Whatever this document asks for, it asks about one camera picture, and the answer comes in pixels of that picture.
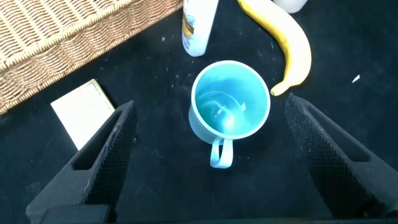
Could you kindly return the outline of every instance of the cup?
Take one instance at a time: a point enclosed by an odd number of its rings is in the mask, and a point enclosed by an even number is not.
[[[213,145],[212,167],[231,166],[233,140],[258,131],[266,122],[270,106],[264,80],[241,62],[216,62],[199,73],[193,83],[188,117],[193,132]]]

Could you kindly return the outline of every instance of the woven basket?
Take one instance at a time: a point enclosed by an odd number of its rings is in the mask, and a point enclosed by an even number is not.
[[[182,0],[1,0],[0,114],[182,7]]]

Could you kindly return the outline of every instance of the white bottle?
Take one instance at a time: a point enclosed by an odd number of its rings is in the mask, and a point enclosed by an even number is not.
[[[274,3],[287,13],[299,12],[306,2],[307,0],[274,0]]]
[[[206,52],[218,0],[184,0],[182,45],[192,57]]]

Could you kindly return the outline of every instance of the banana stem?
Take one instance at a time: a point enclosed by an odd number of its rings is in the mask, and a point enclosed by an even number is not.
[[[284,93],[289,87],[290,87],[290,85],[287,84],[286,82],[280,82],[280,83],[276,84],[271,89],[271,95],[272,96],[279,96],[282,93]]]

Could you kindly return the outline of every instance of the banana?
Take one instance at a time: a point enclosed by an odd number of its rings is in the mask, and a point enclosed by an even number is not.
[[[242,10],[278,41],[285,54],[282,82],[271,89],[278,96],[289,87],[301,84],[311,68],[311,48],[300,25],[271,0],[238,0]]]

